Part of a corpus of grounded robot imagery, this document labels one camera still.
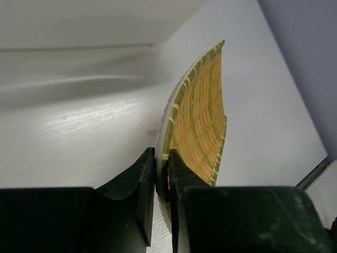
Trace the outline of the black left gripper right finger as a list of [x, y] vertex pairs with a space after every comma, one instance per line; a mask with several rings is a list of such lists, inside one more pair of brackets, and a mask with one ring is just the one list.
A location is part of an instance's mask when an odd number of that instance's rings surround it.
[[334, 252], [301, 189], [212, 187], [175, 149], [167, 166], [174, 252]]

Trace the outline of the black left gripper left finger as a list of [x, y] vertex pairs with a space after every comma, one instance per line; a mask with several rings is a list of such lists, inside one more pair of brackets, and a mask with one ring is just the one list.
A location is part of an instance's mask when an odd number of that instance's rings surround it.
[[1, 190], [1, 252], [146, 252], [154, 206], [154, 148], [97, 189]]

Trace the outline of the yellow fan-shaped bamboo plate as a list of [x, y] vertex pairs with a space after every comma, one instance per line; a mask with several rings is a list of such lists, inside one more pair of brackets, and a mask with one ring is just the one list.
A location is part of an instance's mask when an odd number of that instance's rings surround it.
[[227, 117], [222, 94], [222, 40], [200, 56], [174, 88], [161, 118], [155, 144], [156, 192], [161, 215], [171, 229], [167, 161], [172, 149], [203, 181], [216, 185]]

